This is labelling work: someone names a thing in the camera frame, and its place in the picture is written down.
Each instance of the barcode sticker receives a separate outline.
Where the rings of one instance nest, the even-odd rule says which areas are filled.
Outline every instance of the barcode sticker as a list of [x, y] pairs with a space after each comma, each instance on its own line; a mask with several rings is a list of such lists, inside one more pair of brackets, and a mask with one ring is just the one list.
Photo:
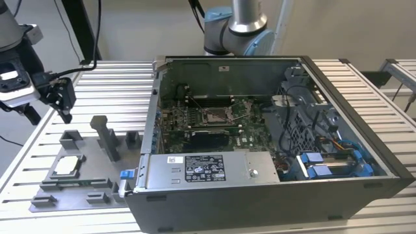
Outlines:
[[182, 163], [182, 157], [180, 156], [169, 156], [168, 163]]

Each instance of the metal pole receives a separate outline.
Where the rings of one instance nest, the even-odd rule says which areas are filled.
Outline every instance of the metal pole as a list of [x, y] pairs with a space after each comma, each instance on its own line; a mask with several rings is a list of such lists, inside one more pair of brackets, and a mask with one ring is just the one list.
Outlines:
[[229, 20], [229, 29], [238, 34], [248, 34], [262, 29], [266, 16], [261, 12], [261, 3], [257, 0], [233, 0], [233, 16]]

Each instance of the metal slats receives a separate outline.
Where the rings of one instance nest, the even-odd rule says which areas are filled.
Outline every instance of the metal slats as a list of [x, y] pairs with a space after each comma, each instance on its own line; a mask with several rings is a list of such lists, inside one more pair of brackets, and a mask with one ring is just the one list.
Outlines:
[[[346, 64], [338, 60], [316, 60], [314, 63], [380, 139], [416, 175], [414, 127]], [[140, 233], [128, 208], [30, 213], [28, 207], [29, 199], [37, 192], [36, 183], [44, 179], [60, 150], [58, 139], [62, 131], [78, 129], [81, 136], [96, 136], [89, 127], [89, 120], [93, 115], [105, 114], [108, 127], [114, 129], [116, 135], [125, 134], [128, 130], [142, 132], [150, 87], [149, 62], [100, 62], [94, 71], [82, 74], [76, 85], [77, 102], [72, 111], [72, 124], [62, 124], [56, 114], [50, 114], [50, 120], [44, 126], [38, 126], [38, 137], [26, 143], [32, 146], [22, 152], [24, 158], [20, 164], [16, 163], [13, 176], [0, 193], [0, 233], [40, 230], [50, 224], [68, 233]], [[393, 198], [369, 203], [348, 221], [221, 230], [221, 233], [292, 233], [293, 229], [296, 233], [409, 233], [416, 229], [414, 211], [416, 183]]]
[[396, 59], [401, 67], [416, 76], [416, 60], [414, 59]]

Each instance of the blue latch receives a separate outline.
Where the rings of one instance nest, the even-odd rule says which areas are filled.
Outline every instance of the blue latch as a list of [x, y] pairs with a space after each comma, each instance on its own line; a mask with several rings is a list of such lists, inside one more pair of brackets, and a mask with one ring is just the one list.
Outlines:
[[134, 178], [134, 170], [124, 170], [120, 172], [120, 179], [133, 179]]
[[312, 166], [310, 168], [308, 168], [308, 175], [309, 175], [309, 178], [313, 179], [313, 178], [320, 178], [322, 176], [330, 176], [332, 175], [332, 172], [328, 168], [326, 165], [318, 165], [318, 166]]
[[302, 153], [300, 155], [302, 163], [320, 163], [324, 162], [322, 156], [320, 153]]
[[353, 172], [353, 174], [357, 177], [369, 177], [373, 176], [373, 169], [369, 164], [364, 163], [362, 165], [357, 166], [357, 169]]
[[362, 159], [362, 155], [361, 155], [360, 151], [354, 150], [353, 151], [353, 156], [356, 157], [356, 160], [360, 162], [361, 159]]

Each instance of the yellow wire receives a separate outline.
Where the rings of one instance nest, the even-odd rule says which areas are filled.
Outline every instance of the yellow wire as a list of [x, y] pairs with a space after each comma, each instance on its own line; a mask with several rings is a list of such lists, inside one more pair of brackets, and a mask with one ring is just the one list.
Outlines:
[[330, 140], [333, 142], [333, 144], [341, 149], [344, 150], [344, 147], [341, 147], [341, 145], [334, 141], [334, 140]]

